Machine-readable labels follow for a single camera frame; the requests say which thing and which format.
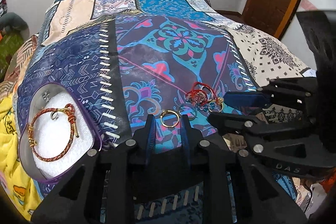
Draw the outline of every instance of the patchwork quilt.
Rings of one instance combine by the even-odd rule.
[[[58,83],[87,110],[103,149],[131,138],[153,114],[155,152],[161,153],[179,147],[181,137],[179,125],[162,126],[160,113],[184,103],[194,82],[210,85],[222,97],[228,91],[254,92],[272,78],[301,77],[309,69],[276,38],[216,13],[204,0],[56,0],[46,12],[28,67],[20,71],[24,77],[13,107],[22,133],[35,91]],[[226,105],[223,112],[245,114]],[[272,106],[259,117],[271,123],[297,115]],[[191,121],[204,137],[216,131],[207,116],[199,111]],[[292,180],[275,176],[295,200]],[[52,189],[39,186],[42,197]],[[196,187],[201,195],[202,185]],[[188,191],[195,193],[195,188]],[[186,223],[201,223],[201,202],[194,198],[193,203],[190,209],[179,198],[175,209]],[[141,206],[137,221],[148,221],[150,214],[159,218],[159,207],[151,212],[150,204]],[[165,221],[180,223],[176,219]]]

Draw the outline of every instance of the patterned bedsheet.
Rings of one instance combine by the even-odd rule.
[[[121,103],[130,127],[129,135],[122,138],[105,133],[111,129],[106,126],[111,121],[102,115],[102,104],[106,102],[101,97],[108,93],[101,91],[100,82],[104,79],[95,71],[104,68],[98,57],[108,56],[96,50],[102,39],[98,37],[99,29],[104,23],[112,26],[113,38],[109,39],[113,39],[118,53],[124,97]],[[70,50],[73,42],[79,45],[76,57]],[[159,115],[163,109],[176,110],[194,82],[207,83],[218,96],[223,96],[228,91],[253,92],[272,78],[301,77],[308,69],[276,38],[221,16],[204,0],[56,0],[46,12],[28,68],[20,72],[24,76],[23,88],[19,87],[19,96],[14,96],[13,103],[17,128],[22,132],[34,87],[59,82],[89,111],[98,125],[103,149],[130,137],[143,127],[147,114],[154,114],[155,150],[160,153],[180,146],[181,138],[179,126],[163,127]],[[244,114],[228,106],[223,111]],[[215,133],[207,115],[199,111],[191,122],[203,136]],[[290,109],[272,106],[263,110],[259,118],[286,122],[297,115]],[[278,174],[275,178],[283,182],[284,189],[295,200],[292,180]],[[52,185],[39,183],[39,188],[43,197]],[[145,209],[138,221],[148,220],[145,214],[160,214],[160,208],[150,212],[150,207],[146,207],[148,211]],[[182,198],[177,207],[189,214]],[[198,223],[199,215],[191,214],[190,223]]]

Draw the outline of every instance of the bed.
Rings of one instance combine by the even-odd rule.
[[[108,38],[99,36],[103,34],[101,26],[108,26]],[[127,130],[120,127],[111,134],[106,133],[111,130],[107,124],[112,123],[107,119],[113,111],[104,116],[102,104],[106,102],[101,100],[109,95],[108,85],[94,71],[99,66],[107,68],[99,58],[107,59],[109,54],[101,48],[100,55],[92,50],[107,39],[113,42],[109,46],[115,47],[117,56],[112,67],[119,68],[114,75],[119,87],[113,87],[121,93],[114,103],[122,106],[122,112],[116,116],[122,126],[127,125]],[[55,0],[46,11],[39,34],[17,51],[0,84],[0,118],[4,123],[0,146],[6,147],[0,154],[0,182],[27,220],[55,185],[26,175],[20,162],[25,159],[17,154],[17,139],[24,132],[30,101],[41,85],[58,82],[77,97],[94,120],[105,150],[130,138],[143,127],[147,114],[153,114],[157,119],[155,152],[162,153],[179,147],[181,138],[178,125],[166,128],[160,124],[160,113],[176,110],[194,82],[210,85],[222,97],[228,91],[254,92],[273,78],[313,73],[276,38],[221,16],[205,0]],[[248,113],[226,105],[223,111]],[[275,105],[254,114],[266,123],[291,121],[300,115]],[[207,115],[207,111],[199,111],[191,122],[204,137],[215,133]],[[7,121],[12,126],[10,135]],[[233,134],[227,134],[225,141],[233,151],[244,147],[244,140]],[[300,180],[276,173],[273,176],[300,206],[307,194]],[[196,187],[201,195],[201,185],[188,191],[195,193]],[[173,200],[174,195],[165,198]],[[137,222],[151,220],[150,205],[136,206]],[[138,217],[140,206],[143,212]],[[187,205],[178,202],[177,207],[162,215],[157,207],[152,216],[167,223],[188,216],[188,223],[201,223],[201,198]]]

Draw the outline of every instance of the metal screw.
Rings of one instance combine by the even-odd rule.
[[[46,102],[46,103],[48,103],[49,101],[50,101],[50,93],[49,93],[49,91],[45,91],[43,94],[42,94],[42,98],[43,98],[43,100]]]
[[[264,150],[264,147],[261,144],[256,144],[253,146],[253,151],[256,153],[261,153]]]
[[[245,149],[241,149],[238,152],[239,155],[241,155],[242,157],[247,157],[249,155],[249,152]]]
[[[133,146],[135,145],[137,142],[134,139],[129,139],[126,141],[126,145],[127,146]]]
[[[199,142],[199,145],[202,146],[202,147],[207,147],[207,146],[210,145],[210,142],[207,141],[207,140],[201,140],[201,141]]]
[[[90,156],[90,157],[93,157],[95,154],[97,154],[97,150],[95,149],[90,149],[87,154]]]
[[[244,123],[244,126],[246,126],[246,127],[252,127],[252,126],[253,126],[253,123],[252,123],[251,121],[246,121],[246,122]]]

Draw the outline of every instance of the metal ring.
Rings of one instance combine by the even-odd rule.
[[[212,100],[211,102],[209,102],[209,104],[211,104],[213,102],[215,102],[217,105],[219,105],[216,100]],[[223,108],[224,108],[224,103],[223,103],[222,99],[220,99],[220,104],[221,104],[222,107],[221,107],[220,111],[218,111],[218,112],[222,112]]]
[[[166,116],[167,114],[173,114],[177,117],[177,122],[174,123],[172,126],[168,126],[166,125],[164,122],[163,122],[163,117]],[[161,120],[161,123],[164,127],[168,127],[168,128],[172,128],[172,127],[176,127],[178,125],[178,123],[180,122],[180,116],[177,112],[175,112],[174,110],[164,110],[161,115],[160,115],[160,120]]]
[[[213,94],[213,92],[211,91],[211,89],[209,89],[209,88],[208,88],[207,86],[205,86],[205,85],[201,85],[201,86],[199,87],[200,90],[203,90],[204,88],[206,88],[208,91],[211,92],[211,97],[208,99],[208,103],[209,103],[209,102],[211,102],[211,101],[214,99],[214,94]]]
[[[51,112],[50,113],[50,118],[52,119],[52,120],[57,120],[58,119],[58,113],[57,113],[57,111],[53,111],[53,112]]]
[[[180,117],[182,117],[181,110],[182,110],[182,107],[184,107],[184,106],[189,107],[194,111],[194,116],[193,117],[188,116],[189,121],[195,120],[195,118],[197,116],[197,109],[192,104],[189,104],[189,103],[184,103],[184,104],[179,105],[179,107],[177,109],[177,112],[180,115]]]

